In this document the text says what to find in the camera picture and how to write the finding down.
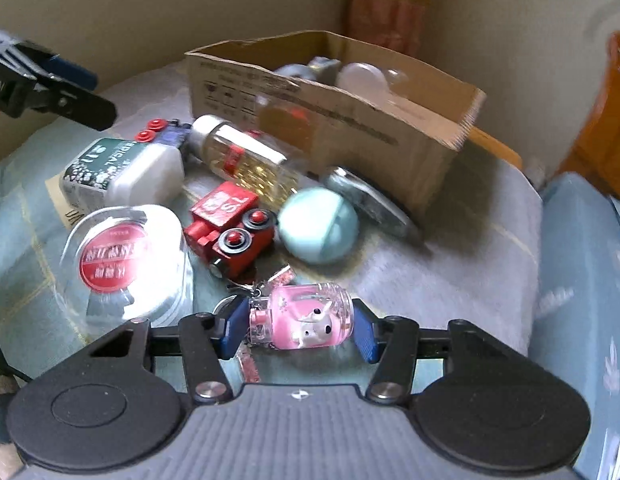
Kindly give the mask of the clear golden capsule bottle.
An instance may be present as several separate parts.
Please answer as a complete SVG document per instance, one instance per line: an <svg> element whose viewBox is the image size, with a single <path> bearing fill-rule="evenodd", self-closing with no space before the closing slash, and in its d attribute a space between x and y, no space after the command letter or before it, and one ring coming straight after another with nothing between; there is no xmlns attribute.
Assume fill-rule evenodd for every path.
<svg viewBox="0 0 620 480"><path fill-rule="evenodd" d="M308 161L293 146L259 130L243 130L215 115L191 124L187 145L218 177L257 194L263 204L280 210L299 190Z"/></svg>

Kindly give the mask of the red toy train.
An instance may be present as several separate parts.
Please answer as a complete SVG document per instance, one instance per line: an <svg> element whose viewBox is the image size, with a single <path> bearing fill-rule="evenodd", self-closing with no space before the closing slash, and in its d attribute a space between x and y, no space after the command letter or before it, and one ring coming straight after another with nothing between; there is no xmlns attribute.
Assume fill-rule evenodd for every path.
<svg viewBox="0 0 620 480"><path fill-rule="evenodd" d="M191 207L187 245L217 278L236 281L274 243L276 216L259 196L223 182Z"/></svg>

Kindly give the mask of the blue floral bedding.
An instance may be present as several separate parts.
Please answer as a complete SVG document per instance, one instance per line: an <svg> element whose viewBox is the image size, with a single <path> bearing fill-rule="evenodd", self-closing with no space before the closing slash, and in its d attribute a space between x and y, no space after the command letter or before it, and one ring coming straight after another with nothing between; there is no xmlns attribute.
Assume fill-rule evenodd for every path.
<svg viewBox="0 0 620 480"><path fill-rule="evenodd" d="M579 174L541 194L540 285L528 354L591 412L575 468L620 479L620 200Z"/></svg>

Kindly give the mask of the clear container red label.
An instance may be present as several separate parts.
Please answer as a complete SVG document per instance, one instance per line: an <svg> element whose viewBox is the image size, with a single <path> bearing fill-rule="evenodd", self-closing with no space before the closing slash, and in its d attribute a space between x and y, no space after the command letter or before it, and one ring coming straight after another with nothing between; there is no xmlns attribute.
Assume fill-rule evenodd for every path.
<svg viewBox="0 0 620 480"><path fill-rule="evenodd" d="M55 295L88 338L133 318L171 326L194 312L194 272L180 219L159 205L88 214L63 247Z"/></svg>

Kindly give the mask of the mint green round case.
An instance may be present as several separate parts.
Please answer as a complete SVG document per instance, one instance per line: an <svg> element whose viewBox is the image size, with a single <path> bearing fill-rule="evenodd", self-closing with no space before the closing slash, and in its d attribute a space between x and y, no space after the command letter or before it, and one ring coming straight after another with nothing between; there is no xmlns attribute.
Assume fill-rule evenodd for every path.
<svg viewBox="0 0 620 480"><path fill-rule="evenodd" d="M346 258L357 243L357 211L327 188L305 188L278 213L278 237L297 259L323 266Z"/></svg>

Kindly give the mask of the brown cardboard box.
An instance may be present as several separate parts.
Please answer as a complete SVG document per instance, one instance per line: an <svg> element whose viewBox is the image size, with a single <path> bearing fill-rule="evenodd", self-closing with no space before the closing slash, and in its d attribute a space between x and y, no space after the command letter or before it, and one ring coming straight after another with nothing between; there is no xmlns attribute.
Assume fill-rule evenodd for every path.
<svg viewBox="0 0 620 480"><path fill-rule="evenodd" d="M317 56L394 70L399 79L372 101L277 73ZM414 217L440 191L486 98L417 58L326 30L221 41L187 52L186 66L194 116L270 133L303 151L315 174L350 169Z"/></svg>

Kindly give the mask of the white green-labelled bottle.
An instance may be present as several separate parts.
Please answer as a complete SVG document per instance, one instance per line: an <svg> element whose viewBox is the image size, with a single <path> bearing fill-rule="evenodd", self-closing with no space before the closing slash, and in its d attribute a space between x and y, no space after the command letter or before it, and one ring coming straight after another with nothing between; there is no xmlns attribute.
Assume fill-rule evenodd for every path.
<svg viewBox="0 0 620 480"><path fill-rule="evenodd" d="M67 202L84 214L114 206L166 205L181 192L185 178L178 148L100 138L60 174Z"/></svg>

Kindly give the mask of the pink orange curtain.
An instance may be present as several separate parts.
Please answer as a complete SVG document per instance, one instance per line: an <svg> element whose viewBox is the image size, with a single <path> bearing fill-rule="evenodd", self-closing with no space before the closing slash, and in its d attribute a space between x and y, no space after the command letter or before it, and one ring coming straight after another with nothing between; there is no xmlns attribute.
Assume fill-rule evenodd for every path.
<svg viewBox="0 0 620 480"><path fill-rule="evenodd" d="M414 56L430 0L349 0L347 36Z"/></svg>

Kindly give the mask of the grey toy figure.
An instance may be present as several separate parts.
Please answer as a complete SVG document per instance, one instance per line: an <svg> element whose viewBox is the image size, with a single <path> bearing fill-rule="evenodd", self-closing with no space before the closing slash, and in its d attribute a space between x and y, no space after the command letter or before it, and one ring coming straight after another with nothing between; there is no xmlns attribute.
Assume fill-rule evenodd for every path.
<svg viewBox="0 0 620 480"><path fill-rule="evenodd" d="M274 73L288 78L298 78L333 86L340 70L341 61L338 58L316 56L308 64L287 64L274 70Z"/></svg>

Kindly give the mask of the grey blue towel mat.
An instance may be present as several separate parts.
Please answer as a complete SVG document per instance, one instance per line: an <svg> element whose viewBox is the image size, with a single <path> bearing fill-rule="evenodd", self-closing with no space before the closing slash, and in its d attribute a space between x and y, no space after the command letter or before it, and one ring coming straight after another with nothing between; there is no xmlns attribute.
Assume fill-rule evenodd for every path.
<svg viewBox="0 0 620 480"><path fill-rule="evenodd" d="M60 255L76 221L58 182L97 132L63 118L45 124L26 116L23 123L32 136L0 160L0 346L12 366L37 376L84 344L55 298ZM466 144L421 219L421 243L362 226L348 260L293 267L301 280L336 282L381 314L425 327L465 318L526 352L541 212L540 197L517 169Z"/></svg>

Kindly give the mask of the pink pig keychain bottle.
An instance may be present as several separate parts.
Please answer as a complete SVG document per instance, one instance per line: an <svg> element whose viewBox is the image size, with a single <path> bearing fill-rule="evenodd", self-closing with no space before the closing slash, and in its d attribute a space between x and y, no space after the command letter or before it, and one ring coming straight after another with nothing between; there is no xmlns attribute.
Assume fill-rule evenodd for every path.
<svg viewBox="0 0 620 480"><path fill-rule="evenodd" d="M295 278L295 271L286 264L257 284L229 285L229 294L218 302L213 313L235 296L248 297L248 331L238 350L333 348L351 336L354 309L349 292L334 283L297 284Z"/></svg>

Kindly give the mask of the wooden bedside table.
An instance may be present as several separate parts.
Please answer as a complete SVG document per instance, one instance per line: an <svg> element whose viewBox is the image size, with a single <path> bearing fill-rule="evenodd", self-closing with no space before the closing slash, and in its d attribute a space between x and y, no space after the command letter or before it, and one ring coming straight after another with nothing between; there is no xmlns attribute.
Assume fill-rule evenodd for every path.
<svg viewBox="0 0 620 480"><path fill-rule="evenodd" d="M496 138L489 136L485 131L480 130L477 127L470 129L470 137L468 140L472 141L477 146L480 146L490 154L505 160L518 170L523 169L523 159L518 153L509 148L506 144L502 143Z"/></svg>

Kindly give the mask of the clear plastic ball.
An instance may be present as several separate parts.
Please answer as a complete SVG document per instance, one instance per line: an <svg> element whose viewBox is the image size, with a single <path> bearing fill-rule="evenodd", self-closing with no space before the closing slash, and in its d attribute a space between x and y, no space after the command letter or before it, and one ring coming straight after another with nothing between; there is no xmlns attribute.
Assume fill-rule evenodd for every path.
<svg viewBox="0 0 620 480"><path fill-rule="evenodd" d="M350 63L342 67L336 86L371 103L389 100L390 88L385 74L378 67L367 63Z"/></svg>

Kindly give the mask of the wooden headboard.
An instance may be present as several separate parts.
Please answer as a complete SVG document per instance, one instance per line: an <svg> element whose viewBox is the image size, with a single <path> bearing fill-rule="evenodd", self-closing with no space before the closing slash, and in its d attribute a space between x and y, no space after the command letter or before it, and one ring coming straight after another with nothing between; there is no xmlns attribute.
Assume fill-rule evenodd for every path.
<svg viewBox="0 0 620 480"><path fill-rule="evenodd" d="M604 81L579 136L555 174L580 174L620 200L620 30L607 43Z"/></svg>

